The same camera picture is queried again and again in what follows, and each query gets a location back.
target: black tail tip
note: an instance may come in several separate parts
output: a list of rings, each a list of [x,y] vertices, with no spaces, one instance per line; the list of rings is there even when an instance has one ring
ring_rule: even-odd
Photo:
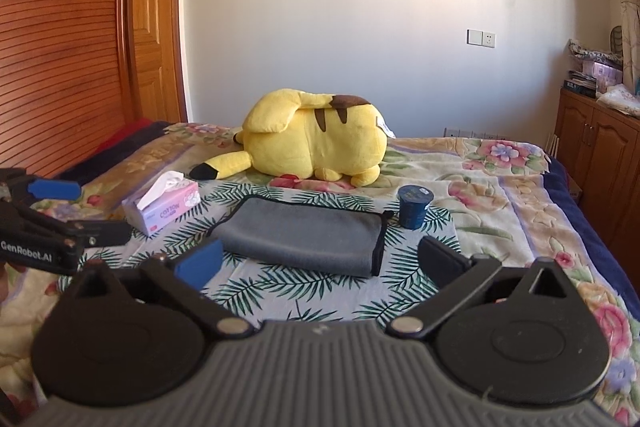
[[[211,165],[201,163],[200,165],[196,165],[193,169],[191,169],[191,172],[189,172],[189,177],[192,180],[197,181],[215,180],[218,177],[218,171],[216,171]]]

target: gray ribbed plastic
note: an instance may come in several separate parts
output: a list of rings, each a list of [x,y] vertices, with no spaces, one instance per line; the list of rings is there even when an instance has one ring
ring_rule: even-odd
[[[615,427],[585,401],[510,409],[455,386],[417,341],[373,321],[266,323],[218,344],[190,380],[132,407],[90,409],[52,398],[25,427]]]

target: wooden slats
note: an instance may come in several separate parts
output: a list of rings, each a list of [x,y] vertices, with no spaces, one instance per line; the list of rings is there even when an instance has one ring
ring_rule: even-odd
[[[123,126],[116,10],[0,0],[0,166],[52,175]]]

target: pikachu plush toy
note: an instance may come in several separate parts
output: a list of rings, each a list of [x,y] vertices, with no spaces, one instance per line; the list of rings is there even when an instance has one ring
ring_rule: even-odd
[[[380,175],[386,137],[394,137],[380,112],[358,96],[279,89],[262,97],[234,140],[244,150],[196,166],[195,180],[215,180],[254,167],[272,176],[293,174],[364,187]]]

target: plush toy tail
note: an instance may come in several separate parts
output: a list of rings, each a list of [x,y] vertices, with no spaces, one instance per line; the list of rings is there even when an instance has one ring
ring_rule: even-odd
[[[329,108],[332,94],[279,89],[265,94],[244,119],[245,132],[282,132],[299,109]]]
[[[245,171],[251,165],[251,155],[247,151],[229,152],[195,166],[189,177],[193,180],[221,180]]]

